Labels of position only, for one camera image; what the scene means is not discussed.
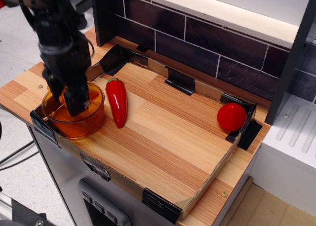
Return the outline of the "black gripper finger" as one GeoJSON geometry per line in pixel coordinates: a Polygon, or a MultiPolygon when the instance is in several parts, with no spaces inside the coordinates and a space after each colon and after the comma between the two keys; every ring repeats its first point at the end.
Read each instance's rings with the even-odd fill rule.
{"type": "Polygon", "coordinates": [[[53,72],[43,72],[42,76],[46,80],[54,99],[57,102],[62,103],[61,96],[63,95],[63,92],[66,88],[66,84],[64,83],[64,81],[58,74],[55,74],[53,72]]]}
{"type": "Polygon", "coordinates": [[[91,104],[88,90],[77,93],[69,89],[63,92],[63,104],[66,106],[70,116],[76,116],[87,110],[91,104]]]}

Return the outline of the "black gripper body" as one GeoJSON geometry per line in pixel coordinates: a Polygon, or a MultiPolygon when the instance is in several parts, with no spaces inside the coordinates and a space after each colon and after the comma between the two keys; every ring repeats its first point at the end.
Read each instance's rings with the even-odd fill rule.
{"type": "Polygon", "coordinates": [[[40,56],[44,61],[44,72],[58,74],[73,92],[88,90],[85,72],[91,65],[90,50],[87,38],[76,33],[70,42],[63,46],[39,45],[40,56]]]}

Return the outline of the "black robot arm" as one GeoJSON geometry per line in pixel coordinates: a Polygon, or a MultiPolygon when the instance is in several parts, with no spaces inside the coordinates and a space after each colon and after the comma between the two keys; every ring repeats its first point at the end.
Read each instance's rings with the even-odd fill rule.
{"type": "Polygon", "coordinates": [[[56,101],[64,98],[71,116],[91,105],[86,71],[93,49],[80,32],[83,17],[70,0],[4,0],[19,6],[39,39],[43,78],[56,101]]]}

